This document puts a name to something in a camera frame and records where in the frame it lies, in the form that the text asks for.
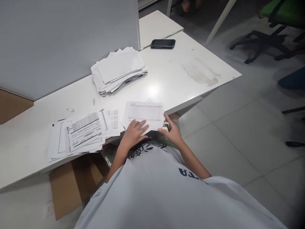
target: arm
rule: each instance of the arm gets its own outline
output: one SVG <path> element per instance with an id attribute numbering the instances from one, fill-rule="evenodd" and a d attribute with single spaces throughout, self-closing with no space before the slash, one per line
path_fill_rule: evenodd
<path id="1" fill-rule="evenodd" d="M 145 130 L 149 127 L 146 125 L 141 129 L 141 126 L 146 122 L 143 120 L 142 122 L 136 121 L 135 119 L 129 124 L 121 142 L 118 147 L 117 153 L 114 157 L 112 166 L 108 173 L 106 183 L 110 180 L 113 174 L 126 162 L 126 157 L 129 150 L 136 144 L 138 144 L 143 139 L 147 138 L 146 135 L 141 137 L 141 134 L 144 133 Z"/>
<path id="2" fill-rule="evenodd" d="M 181 156 L 185 162 L 185 166 L 195 173 L 200 179 L 205 179 L 211 177 L 211 174 L 206 170 L 206 168 L 201 164 L 201 162 L 197 159 L 191 149 L 184 142 L 182 137 L 180 136 L 179 130 L 177 126 L 171 121 L 166 113 L 164 113 L 167 122 L 171 127 L 171 131 L 167 132 L 163 129 L 158 129 L 160 133 L 165 135 L 181 153 Z"/>

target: cardboard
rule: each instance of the cardboard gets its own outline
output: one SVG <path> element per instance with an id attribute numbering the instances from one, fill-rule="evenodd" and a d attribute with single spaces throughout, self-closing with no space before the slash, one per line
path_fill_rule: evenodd
<path id="1" fill-rule="evenodd" d="M 86 205 L 108 171 L 100 153 L 86 154 L 52 171 L 49 177 L 56 220 Z"/>
<path id="2" fill-rule="evenodd" d="M 0 124 L 34 106 L 34 102 L 0 89 Z"/>

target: tiled floor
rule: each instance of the tiled floor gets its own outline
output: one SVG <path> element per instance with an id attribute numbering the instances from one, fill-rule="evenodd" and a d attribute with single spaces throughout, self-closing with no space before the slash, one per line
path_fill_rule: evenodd
<path id="1" fill-rule="evenodd" d="M 166 3 L 153 5 L 149 12 L 164 13 Z M 207 5 L 212 9 L 203 11 L 208 16 L 180 17 L 173 11 L 171 19 L 204 45 L 225 4 Z M 303 67 L 305 59 L 298 56 L 277 62 L 270 54 L 262 54 L 246 65 L 243 62 L 251 49 L 228 49 L 254 29 L 268 33 L 274 30 L 267 20 L 257 17 L 254 5 L 254 1 L 237 1 L 208 47 L 243 75 L 185 113 L 180 127 L 185 141 L 212 175 L 236 181 L 285 225 L 294 228 L 304 207 L 305 158 L 303 149 L 289 148 L 284 141 L 304 141 L 305 125 L 299 118 L 305 113 L 285 116 L 281 111 L 304 106 L 305 98 L 279 89 L 277 81 Z M 140 16 L 149 12 L 144 10 Z M 288 42 L 297 36 L 291 28 L 284 33 L 289 34 Z M 268 53 L 277 54 L 272 49 Z"/>

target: person's left hand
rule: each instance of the person's left hand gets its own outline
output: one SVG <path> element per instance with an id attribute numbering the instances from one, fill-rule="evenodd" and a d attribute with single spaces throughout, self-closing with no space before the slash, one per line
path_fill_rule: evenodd
<path id="1" fill-rule="evenodd" d="M 143 139 L 148 138 L 146 135 L 141 136 L 149 127 L 149 125 L 146 125 L 140 129 L 145 122 L 146 120 L 143 120 L 142 122 L 136 121 L 135 119 L 132 120 L 121 140 L 120 146 L 130 150 L 134 145 L 138 144 Z"/>

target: printed form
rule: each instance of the printed form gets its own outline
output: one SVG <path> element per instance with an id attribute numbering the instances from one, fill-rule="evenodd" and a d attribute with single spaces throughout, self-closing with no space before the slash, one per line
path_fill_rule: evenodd
<path id="1" fill-rule="evenodd" d="M 71 152 L 101 137 L 102 125 L 98 113 L 91 113 L 73 122 L 68 127 L 68 133 Z"/>
<path id="2" fill-rule="evenodd" d="M 132 120 L 143 121 L 146 120 L 149 128 L 143 133 L 146 134 L 150 130 L 158 130 L 158 128 L 163 127 L 163 122 L 165 120 L 164 110 L 162 103 L 154 102 L 127 102 L 123 125 L 125 129 L 128 128 Z"/>

